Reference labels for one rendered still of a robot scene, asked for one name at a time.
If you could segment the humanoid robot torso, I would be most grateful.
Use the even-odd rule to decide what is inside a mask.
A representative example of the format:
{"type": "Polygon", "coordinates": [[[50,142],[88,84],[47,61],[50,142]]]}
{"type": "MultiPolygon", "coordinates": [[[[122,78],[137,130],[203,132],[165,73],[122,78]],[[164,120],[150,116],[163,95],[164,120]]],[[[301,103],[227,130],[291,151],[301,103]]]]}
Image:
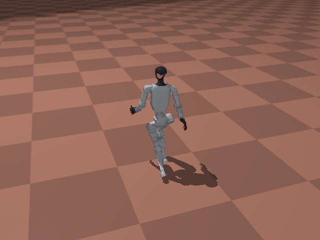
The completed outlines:
{"type": "Polygon", "coordinates": [[[153,84],[151,84],[150,105],[155,112],[153,120],[158,128],[168,123],[167,117],[163,112],[165,112],[169,106],[171,87],[168,82],[165,83],[166,86],[157,86],[157,83],[153,82],[153,84]]]}

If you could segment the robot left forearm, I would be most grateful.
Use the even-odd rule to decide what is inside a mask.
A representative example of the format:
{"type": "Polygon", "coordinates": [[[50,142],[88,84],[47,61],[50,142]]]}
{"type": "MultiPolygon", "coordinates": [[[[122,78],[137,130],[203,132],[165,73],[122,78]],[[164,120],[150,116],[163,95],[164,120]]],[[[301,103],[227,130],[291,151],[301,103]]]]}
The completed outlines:
{"type": "Polygon", "coordinates": [[[140,107],[141,101],[138,103],[137,107],[135,108],[135,112],[142,111],[143,107],[140,107]]]}

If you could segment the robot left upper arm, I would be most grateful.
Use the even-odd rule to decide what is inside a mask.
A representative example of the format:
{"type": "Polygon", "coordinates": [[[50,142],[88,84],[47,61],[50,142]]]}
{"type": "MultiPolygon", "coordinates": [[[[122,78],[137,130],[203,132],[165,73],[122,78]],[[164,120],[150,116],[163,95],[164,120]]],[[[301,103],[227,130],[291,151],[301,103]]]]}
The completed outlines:
{"type": "Polygon", "coordinates": [[[140,106],[141,108],[146,107],[146,100],[148,98],[148,93],[150,93],[152,90],[152,85],[145,85],[142,90],[142,95],[141,95],[141,101],[140,101],[140,106]]]}

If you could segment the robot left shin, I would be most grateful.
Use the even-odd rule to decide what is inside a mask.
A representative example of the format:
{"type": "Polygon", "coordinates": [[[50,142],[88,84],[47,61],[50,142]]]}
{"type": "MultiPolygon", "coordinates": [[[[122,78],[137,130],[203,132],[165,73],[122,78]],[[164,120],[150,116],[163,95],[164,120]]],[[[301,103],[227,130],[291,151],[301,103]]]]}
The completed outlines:
{"type": "Polygon", "coordinates": [[[154,151],[155,151],[155,156],[156,156],[156,160],[159,164],[160,167],[160,171],[164,171],[164,166],[163,166],[163,156],[162,156],[162,152],[161,151],[156,151],[156,146],[154,146],[154,151]]]}

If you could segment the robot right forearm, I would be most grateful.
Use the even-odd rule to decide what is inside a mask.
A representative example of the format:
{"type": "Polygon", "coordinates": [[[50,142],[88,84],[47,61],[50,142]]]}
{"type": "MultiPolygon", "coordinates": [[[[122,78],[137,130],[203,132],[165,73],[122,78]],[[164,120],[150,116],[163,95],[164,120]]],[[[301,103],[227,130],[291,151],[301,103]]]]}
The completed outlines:
{"type": "MultiPolygon", "coordinates": [[[[180,105],[181,105],[181,103],[180,103],[180,105]]],[[[180,107],[177,107],[176,111],[177,111],[177,116],[178,116],[179,121],[180,121],[180,118],[184,119],[183,112],[182,112],[182,105],[180,107]]]]}

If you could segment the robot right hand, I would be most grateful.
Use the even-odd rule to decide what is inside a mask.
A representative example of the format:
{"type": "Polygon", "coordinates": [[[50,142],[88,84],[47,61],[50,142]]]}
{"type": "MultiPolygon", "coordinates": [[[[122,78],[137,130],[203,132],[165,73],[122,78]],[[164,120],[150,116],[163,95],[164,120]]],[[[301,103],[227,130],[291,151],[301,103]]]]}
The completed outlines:
{"type": "Polygon", "coordinates": [[[183,126],[183,128],[184,128],[184,130],[186,130],[187,129],[187,125],[186,125],[186,121],[185,121],[185,118],[183,119],[183,118],[180,118],[180,121],[184,124],[184,126],[183,126]]]}

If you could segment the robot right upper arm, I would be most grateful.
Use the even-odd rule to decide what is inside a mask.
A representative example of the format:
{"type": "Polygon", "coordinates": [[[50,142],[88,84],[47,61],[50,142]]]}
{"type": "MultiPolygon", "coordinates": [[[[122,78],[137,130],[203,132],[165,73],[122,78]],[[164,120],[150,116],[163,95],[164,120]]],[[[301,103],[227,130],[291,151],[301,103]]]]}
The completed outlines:
{"type": "Polygon", "coordinates": [[[170,85],[170,91],[172,92],[172,97],[174,99],[174,107],[178,108],[181,106],[180,104],[180,100],[179,100],[179,94],[178,94],[178,90],[174,85],[170,85]]]}

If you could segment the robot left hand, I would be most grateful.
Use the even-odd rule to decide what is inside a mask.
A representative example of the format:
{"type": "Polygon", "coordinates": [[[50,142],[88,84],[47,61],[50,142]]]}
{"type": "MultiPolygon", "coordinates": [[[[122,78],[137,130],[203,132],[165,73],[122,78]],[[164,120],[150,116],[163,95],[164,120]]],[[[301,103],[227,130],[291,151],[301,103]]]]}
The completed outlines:
{"type": "Polygon", "coordinates": [[[135,111],[135,108],[136,108],[136,107],[132,107],[132,106],[130,106],[130,107],[131,107],[131,108],[130,108],[130,113],[132,113],[132,115],[135,114],[135,113],[137,113],[137,112],[135,111]]]}

